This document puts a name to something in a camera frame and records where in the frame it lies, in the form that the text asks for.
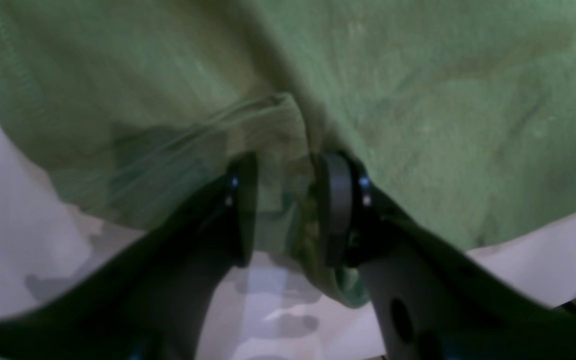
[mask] green fabric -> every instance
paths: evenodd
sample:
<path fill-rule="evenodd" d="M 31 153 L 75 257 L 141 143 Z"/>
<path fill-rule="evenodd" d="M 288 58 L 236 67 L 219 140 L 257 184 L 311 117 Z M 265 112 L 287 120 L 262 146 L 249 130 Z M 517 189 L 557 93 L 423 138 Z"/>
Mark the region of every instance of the green fabric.
<path fill-rule="evenodd" d="M 62 199 L 157 226 L 247 150 L 257 249 L 325 294 L 309 151 L 462 250 L 576 212 L 576 1 L 0 0 L 0 124 Z"/>

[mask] white fabric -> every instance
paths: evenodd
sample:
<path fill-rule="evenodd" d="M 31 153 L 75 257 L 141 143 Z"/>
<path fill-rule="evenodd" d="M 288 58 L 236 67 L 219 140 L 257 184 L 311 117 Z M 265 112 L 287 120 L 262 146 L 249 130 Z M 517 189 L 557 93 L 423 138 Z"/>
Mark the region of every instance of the white fabric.
<path fill-rule="evenodd" d="M 0 316 L 61 294 L 139 235 L 62 204 L 0 129 Z M 576 214 L 469 254 L 546 305 L 576 298 Z M 346 309 L 290 260 L 256 253 L 216 290 L 197 358 L 361 360 L 384 352 L 370 305 Z"/>

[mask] white surface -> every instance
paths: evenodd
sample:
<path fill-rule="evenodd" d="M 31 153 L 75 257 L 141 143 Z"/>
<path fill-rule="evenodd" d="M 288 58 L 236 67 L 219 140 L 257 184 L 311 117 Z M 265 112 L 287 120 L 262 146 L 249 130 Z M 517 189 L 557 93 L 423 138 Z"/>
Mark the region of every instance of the white surface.
<path fill-rule="evenodd" d="M 50 299 L 139 237 L 62 204 L 0 129 L 0 316 Z M 547 305 L 576 297 L 576 214 L 470 254 Z M 287 259 L 256 253 L 215 292 L 198 359 L 360 360 L 384 353 L 371 306 L 322 296 Z"/>

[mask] black mount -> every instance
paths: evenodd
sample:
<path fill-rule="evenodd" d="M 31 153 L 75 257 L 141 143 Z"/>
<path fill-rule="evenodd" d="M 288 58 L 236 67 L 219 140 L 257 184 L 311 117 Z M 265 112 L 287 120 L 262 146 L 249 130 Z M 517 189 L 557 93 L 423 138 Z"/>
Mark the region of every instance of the black mount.
<path fill-rule="evenodd" d="M 536 305 L 419 227 L 342 153 L 313 157 L 330 267 L 356 267 L 391 360 L 576 360 L 576 316 Z M 12 360 L 195 357 L 215 288 L 252 254 L 247 154 L 157 230 L 55 301 L 0 320 Z"/>

